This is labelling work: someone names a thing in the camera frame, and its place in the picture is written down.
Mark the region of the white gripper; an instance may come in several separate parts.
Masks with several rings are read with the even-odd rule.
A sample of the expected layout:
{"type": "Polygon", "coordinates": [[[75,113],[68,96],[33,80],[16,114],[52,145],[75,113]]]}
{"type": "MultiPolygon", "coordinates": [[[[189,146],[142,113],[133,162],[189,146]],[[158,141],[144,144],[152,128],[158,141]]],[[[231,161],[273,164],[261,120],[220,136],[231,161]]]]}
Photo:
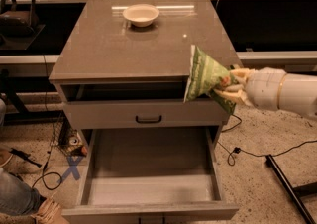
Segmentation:
{"type": "Polygon", "coordinates": [[[228,92],[215,89],[214,92],[222,98],[239,105],[251,106],[263,110],[276,111],[278,109],[278,91],[286,72],[282,69],[266,67],[260,70],[238,68],[231,73],[245,90],[228,92]]]}

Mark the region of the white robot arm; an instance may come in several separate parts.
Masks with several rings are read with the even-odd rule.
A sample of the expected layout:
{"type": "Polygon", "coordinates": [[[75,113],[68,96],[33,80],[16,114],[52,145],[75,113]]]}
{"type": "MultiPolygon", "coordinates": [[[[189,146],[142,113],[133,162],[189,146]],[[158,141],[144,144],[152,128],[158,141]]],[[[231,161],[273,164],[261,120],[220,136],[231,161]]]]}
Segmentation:
{"type": "Polygon", "coordinates": [[[287,73],[282,69],[234,69],[237,85],[215,92],[237,104],[262,110],[287,111],[317,119],[317,77],[287,73]]]}

